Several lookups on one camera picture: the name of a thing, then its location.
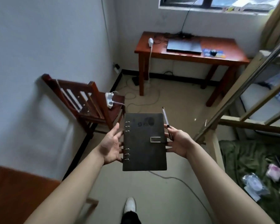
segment person's right arm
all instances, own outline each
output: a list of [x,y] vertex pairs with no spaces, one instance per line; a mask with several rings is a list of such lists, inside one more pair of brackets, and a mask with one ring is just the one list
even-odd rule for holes
[[265,211],[246,194],[191,137],[168,128],[173,141],[168,152],[186,158],[220,223],[274,224]]

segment person's left hand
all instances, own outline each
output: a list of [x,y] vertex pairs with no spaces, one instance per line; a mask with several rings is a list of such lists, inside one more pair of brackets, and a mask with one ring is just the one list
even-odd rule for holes
[[122,153],[123,142],[119,142],[119,139],[123,135],[123,131],[116,133],[119,129],[119,123],[113,127],[113,129],[106,134],[104,139],[98,145],[98,151],[104,158],[104,165],[114,162],[115,160],[122,162],[120,154]]

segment window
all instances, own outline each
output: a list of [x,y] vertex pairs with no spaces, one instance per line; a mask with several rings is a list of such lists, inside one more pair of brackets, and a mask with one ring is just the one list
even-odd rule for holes
[[191,7],[203,9],[223,8],[231,11],[269,12],[279,0],[161,0],[161,6]]

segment tile floor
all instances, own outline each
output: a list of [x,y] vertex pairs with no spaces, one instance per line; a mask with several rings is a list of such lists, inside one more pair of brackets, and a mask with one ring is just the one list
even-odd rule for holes
[[[164,106],[169,123],[192,137],[211,115],[213,107],[207,108],[205,102],[214,87],[208,86],[202,90],[196,84],[161,79],[151,79],[150,84],[151,86],[145,86],[145,96],[140,97],[137,91],[139,88],[134,86],[131,76],[125,75],[121,79],[117,90],[122,95],[126,94],[127,112],[160,113]],[[97,129],[107,131],[106,127]],[[235,139],[232,128],[226,126],[219,126],[217,135],[219,140]],[[103,137],[102,134],[95,134],[82,159]],[[176,154],[167,153],[167,166],[167,171],[155,172],[186,182],[205,207],[212,212],[188,161]],[[182,182],[176,179],[163,179],[145,171],[123,172],[122,164],[119,162],[103,166],[90,196],[98,199],[99,204],[90,216],[86,215],[89,205],[85,205],[77,223],[120,223],[125,200],[130,196],[136,200],[137,213],[143,224],[211,223],[204,207]]]

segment forearm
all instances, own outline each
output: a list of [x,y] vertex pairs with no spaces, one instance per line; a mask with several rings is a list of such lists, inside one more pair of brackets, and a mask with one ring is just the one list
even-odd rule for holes
[[187,159],[221,223],[274,223],[194,141],[190,143]]
[[104,164],[97,148],[30,215],[25,224],[72,224]]

